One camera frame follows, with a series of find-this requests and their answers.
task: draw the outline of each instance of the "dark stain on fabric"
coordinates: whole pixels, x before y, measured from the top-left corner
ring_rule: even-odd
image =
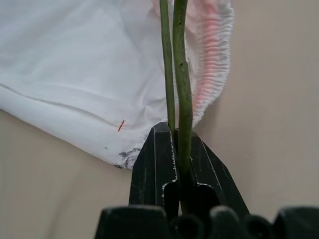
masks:
[[[131,154],[140,151],[140,148],[133,148],[131,151],[119,153],[119,155],[123,158],[123,168],[128,168],[129,161],[133,160],[134,157],[132,157]]]
[[[123,165],[119,165],[119,164],[114,164],[114,166],[115,166],[116,168],[125,168]]]

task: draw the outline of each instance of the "white cloth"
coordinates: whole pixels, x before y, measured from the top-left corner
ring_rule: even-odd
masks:
[[[223,14],[211,14],[227,20],[214,28],[222,40],[212,47],[223,52],[210,55],[217,67],[210,67],[211,82],[201,83],[201,43],[192,37],[196,32],[186,33],[194,101],[200,92],[194,124],[228,74],[233,11],[229,4],[222,9]],[[0,108],[131,168],[150,128],[167,116],[160,20],[152,2],[1,1]]]

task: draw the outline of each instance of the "red mark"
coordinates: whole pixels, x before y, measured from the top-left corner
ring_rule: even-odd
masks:
[[[125,121],[125,120],[123,120],[123,121],[122,121],[122,123],[121,123],[121,125],[120,125],[120,127],[119,127],[118,132],[120,132],[120,130],[121,130],[121,128],[122,128],[122,126],[123,126],[123,124],[124,124],[124,121]]]

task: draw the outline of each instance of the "beige background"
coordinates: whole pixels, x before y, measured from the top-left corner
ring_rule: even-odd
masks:
[[[231,73],[196,131],[248,208],[319,206],[319,1],[235,0]],[[92,238],[131,172],[0,111],[0,238]]]

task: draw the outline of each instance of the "white towel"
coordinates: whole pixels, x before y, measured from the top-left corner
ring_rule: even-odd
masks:
[[[186,23],[194,125],[227,78],[233,24],[230,3],[195,2]],[[1,1],[0,109],[131,168],[167,117],[156,10],[150,0]]]

